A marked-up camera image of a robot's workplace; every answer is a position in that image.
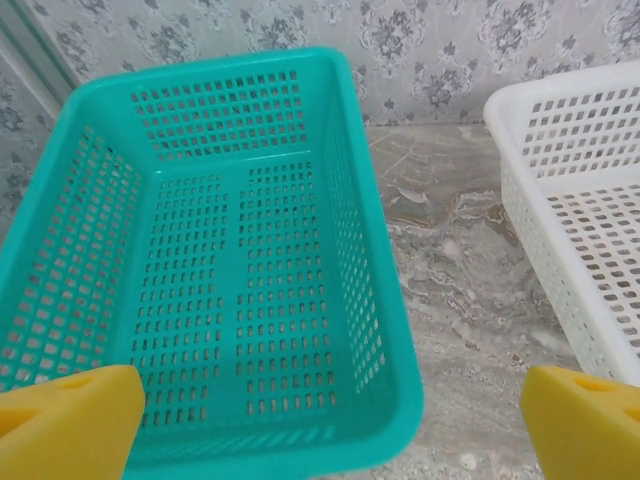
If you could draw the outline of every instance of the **basket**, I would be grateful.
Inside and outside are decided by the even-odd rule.
[[[506,87],[485,120],[505,209],[580,366],[640,385],[640,62]]]
[[[346,59],[114,76],[63,109],[0,264],[0,388],[132,364],[126,479],[304,478],[415,434],[422,386]]]

